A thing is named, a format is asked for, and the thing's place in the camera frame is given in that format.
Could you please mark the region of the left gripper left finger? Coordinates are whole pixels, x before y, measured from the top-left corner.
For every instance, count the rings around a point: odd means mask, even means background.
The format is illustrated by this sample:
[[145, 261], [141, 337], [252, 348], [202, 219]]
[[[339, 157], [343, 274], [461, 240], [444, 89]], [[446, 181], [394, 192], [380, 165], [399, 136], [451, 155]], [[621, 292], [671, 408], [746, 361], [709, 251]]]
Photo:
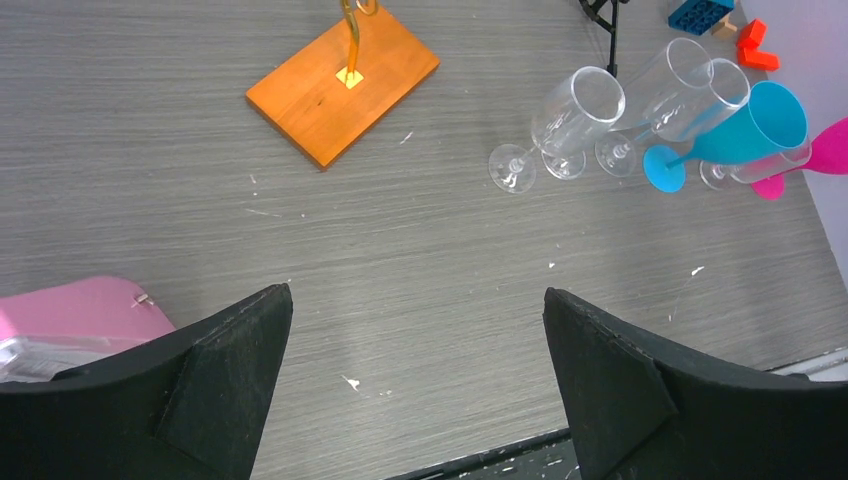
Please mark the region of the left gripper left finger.
[[293, 317], [270, 285], [158, 339], [1, 387], [5, 479], [247, 479]]

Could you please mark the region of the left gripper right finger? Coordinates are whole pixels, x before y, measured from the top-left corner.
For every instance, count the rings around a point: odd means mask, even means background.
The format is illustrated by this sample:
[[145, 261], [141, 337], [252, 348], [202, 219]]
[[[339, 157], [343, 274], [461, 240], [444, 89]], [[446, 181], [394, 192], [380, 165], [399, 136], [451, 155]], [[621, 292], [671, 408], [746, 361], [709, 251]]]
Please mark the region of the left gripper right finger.
[[585, 479], [843, 479], [847, 386], [737, 365], [561, 289], [543, 323]]

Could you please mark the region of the clear flute wine glass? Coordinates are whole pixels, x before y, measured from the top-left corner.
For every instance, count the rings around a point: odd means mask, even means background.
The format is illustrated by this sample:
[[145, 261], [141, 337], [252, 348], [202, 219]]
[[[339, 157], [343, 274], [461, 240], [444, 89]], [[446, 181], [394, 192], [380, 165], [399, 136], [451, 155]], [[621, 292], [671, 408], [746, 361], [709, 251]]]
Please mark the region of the clear flute wine glass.
[[608, 86], [605, 71], [585, 83], [589, 105], [615, 117], [581, 130], [569, 128], [577, 136], [576, 147], [566, 152], [560, 149], [561, 136], [548, 126], [543, 132], [542, 161], [548, 172], [561, 180], [579, 176], [586, 166], [588, 145], [594, 145], [595, 157], [601, 167], [615, 177], [631, 175], [637, 166], [636, 139], [623, 132], [644, 127], [653, 131], [653, 124], [662, 113], [671, 110], [674, 101], [690, 90], [709, 86], [713, 78], [711, 58], [696, 41], [687, 38], [671, 40], [625, 84], [616, 80]]

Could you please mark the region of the clear round wine glass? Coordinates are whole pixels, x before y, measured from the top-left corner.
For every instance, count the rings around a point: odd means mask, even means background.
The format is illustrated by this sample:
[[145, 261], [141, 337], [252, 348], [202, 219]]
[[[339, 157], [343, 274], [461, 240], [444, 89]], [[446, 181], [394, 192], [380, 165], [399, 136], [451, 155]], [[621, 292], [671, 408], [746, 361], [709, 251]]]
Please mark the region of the clear round wine glass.
[[595, 144], [596, 160], [608, 174], [631, 175], [637, 167], [637, 149], [650, 139], [692, 140], [749, 100], [750, 81], [730, 60], [695, 59], [670, 66], [653, 84], [636, 91], [640, 103], [624, 115], [624, 125]]

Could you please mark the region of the blue wine glass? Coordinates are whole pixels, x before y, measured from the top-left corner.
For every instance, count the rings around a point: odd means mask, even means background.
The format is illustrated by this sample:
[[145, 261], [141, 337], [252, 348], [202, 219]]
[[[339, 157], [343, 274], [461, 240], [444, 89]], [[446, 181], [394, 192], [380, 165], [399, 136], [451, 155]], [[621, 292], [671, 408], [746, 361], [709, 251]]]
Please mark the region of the blue wine glass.
[[648, 148], [643, 156], [643, 170], [656, 189], [675, 193], [685, 183], [687, 161], [747, 164], [797, 148], [807, 134], [807, 114], [796, 95], [780, 83], [761, 81], [751, 88], [749, 100], [742, 108], [697, 136], [687, 154], [681, 156], [665, 145]]

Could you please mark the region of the pink wine glass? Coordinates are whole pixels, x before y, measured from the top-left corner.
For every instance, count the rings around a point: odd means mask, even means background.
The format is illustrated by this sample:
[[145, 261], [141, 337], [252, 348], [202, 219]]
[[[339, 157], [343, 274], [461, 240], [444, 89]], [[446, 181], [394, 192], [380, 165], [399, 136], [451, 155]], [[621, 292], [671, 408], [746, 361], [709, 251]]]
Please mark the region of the pink wine glass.
[[[788, 172], [809, 170], [826, 175], [847, 174], [847, 118], [843, 118], [820, 133], [810, 144], [810, 153], [804, 165]], [[775, 201], [784, 193], [784, 173], [751, 184], [752, 190], [761, 198]]]

